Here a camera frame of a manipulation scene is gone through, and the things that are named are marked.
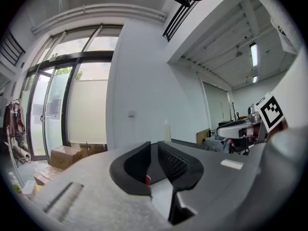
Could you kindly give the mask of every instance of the hanging coat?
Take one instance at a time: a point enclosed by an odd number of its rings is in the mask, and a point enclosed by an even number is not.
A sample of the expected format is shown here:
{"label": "hanging coat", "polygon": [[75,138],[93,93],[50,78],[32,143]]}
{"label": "hanging coat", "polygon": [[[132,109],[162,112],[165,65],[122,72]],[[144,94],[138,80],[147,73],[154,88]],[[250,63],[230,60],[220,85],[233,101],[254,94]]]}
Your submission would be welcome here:
{"label": "hanging coat", "polygon": [[26,131],[24,111],[19,103],[11,103],[6,106],[4,114],[4,127],[9,127],[10,138],[16,136],[16,134],[24,133]]}

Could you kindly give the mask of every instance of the trees outside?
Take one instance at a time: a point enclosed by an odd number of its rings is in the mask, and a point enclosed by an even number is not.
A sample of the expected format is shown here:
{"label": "trees outside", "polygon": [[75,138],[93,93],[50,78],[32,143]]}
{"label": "trees outside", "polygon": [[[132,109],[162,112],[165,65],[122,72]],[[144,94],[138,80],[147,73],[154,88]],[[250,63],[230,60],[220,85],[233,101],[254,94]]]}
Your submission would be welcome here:
{"label": "trees outside", "polygon": [[[68,68],[62,68],[62,69],[59,69],[55,75],[63,75],[63,74],[68,74],[72,71],[72,67],[68,67]],[[81,79],[81,76],[82,76],[82,71],[79,71],[77,73],[77,76],[76,76],[76,80],[80,80]]]}

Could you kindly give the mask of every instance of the doorway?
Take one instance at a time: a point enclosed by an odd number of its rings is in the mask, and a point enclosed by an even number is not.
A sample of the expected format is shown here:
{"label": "doorway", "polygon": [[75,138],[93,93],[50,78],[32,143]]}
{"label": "doorway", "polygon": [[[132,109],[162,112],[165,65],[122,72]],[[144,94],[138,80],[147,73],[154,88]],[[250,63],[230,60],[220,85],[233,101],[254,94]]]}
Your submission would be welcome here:
{"label": "doorway", "polygon": [[61,115],[71,66],[38,71],[27,111],[27,136],[33,161],[47,160],[51,150],[62,145]]}

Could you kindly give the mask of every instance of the frosted glass panel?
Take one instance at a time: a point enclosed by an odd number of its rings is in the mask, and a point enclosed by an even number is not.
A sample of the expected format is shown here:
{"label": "frosted glass panel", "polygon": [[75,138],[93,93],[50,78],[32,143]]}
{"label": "frosted glass panel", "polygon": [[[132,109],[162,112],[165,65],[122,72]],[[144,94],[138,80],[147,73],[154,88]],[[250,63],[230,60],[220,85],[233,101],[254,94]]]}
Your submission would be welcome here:
{"label": "frosted glass panel", "polygon": [[31,109],[31,140],[34,155],[45,155],[41,116],[43,115],[44,99],[50,78],[42,75],[38,78]]}
{"label": "frosted glass panel", "polygon": [[58,70],[54,75],[47,97],[45,135],[49,155],[52,149],[62,145],[61,110],[64,91],[69,77],[69,73],[62,74],[63,72],[65,71]]}
{"label": "frosted glass panel", "polygon": [[108,81],[76,81],[69,111],[70,141],[106,144],[105,107]]}

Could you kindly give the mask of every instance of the gray surface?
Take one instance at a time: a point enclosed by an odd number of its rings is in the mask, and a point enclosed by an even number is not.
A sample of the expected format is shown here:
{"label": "gray surface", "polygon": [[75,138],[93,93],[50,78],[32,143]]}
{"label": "gray surface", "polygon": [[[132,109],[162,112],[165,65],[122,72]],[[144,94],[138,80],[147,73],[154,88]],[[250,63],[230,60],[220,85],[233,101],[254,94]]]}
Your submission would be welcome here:
{"label": "gray surface", "polygon": [[20,173],[20,176],[26,183],[27,180],[35,180],[33,174],[42,171],[47,166],[48,166],[47,161],[35,161],[19,166],[18,171]]}
{"label": "gray surface", "polygon": [[[196,186],[189,191],[178,192],[183,204],[197,213],[209,209],[222,196],[229,196],[228,200],[221,203],[222,208],[224,205],[239,205],[253,183],[265,145],[255,145],[249,156],[243,156],[203,151],[171,142],[166,144],[198,158],[203,164],[204,174]],[[225,159],[242,162],[244,165],[240,170],[226,167],[220,164]]]}
{"label": "gray surface", "polygon": [[140,144],[86,157],[49,182],[33,202],[44,209],[70,182],[84,185],[63,224],[74,230],[159,230],[170,227],[148,196],[126,194],[110,178],[112,161]]}

